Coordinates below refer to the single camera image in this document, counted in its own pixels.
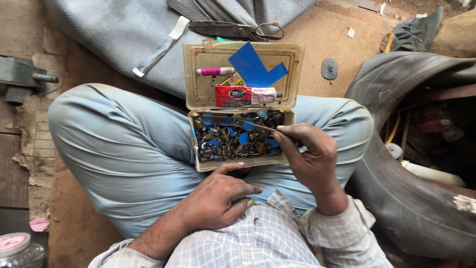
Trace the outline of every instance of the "large scissors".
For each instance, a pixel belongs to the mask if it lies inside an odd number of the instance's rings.
[[[261,34],[259,28],[263,26],[277,27],[279,36]],[[238,38],[252,42],[268,42],[269,40],[280,40],[284,36],[284,29],[277,23],[263,23],[257,27],[244,24],[236,24],[222,21],[192,21],[188,25],[190,29],[198,33],[210,36]]]

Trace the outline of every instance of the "plaid shirt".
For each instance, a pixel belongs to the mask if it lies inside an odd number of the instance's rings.
[[[126,247],[133,241],[126,239],[95,257],[89,268],[321,267],[309,244],[322,247],[329,268],[392,268],[370,231],[374,217],[360,200],[347,197],[347,209],[337,216],[311,208],[301,217],[276,190],[231,226],[185,237],[167,261]]]

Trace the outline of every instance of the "jar lid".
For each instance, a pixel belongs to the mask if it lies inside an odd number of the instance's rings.
[[[31,236],[27,233],[12,233],[0,236],[0,258],[24,250],[30,244]]]

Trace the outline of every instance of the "box lid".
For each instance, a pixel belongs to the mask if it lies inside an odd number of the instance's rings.
[[[207,39],[202,44],[184,44],[183,60],[185,68],[185,94],[187,108],[190,110],[223,109],[216,107],[215,85],[224,82],[227,76],[197,76],[196,70],[201,68],[232,67],[228,58],[246,42],[218,42]],[[303,44],[260,43],[252,42],[264,66],[269,70],[284,63],[288,74],[272,84],[277,92],[283,92],[282,98],[268,103],[269,109],[291,109],[296,105],[299,76],[304,58]],[[263,104],[246,105],[240,108],[264,108]]]

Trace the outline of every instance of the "red glue tube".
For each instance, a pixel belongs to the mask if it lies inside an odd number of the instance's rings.
[[[217,107],[237,107],[253,104],[273,103],[281,98],[282,92],[274,87],[215,86]]]

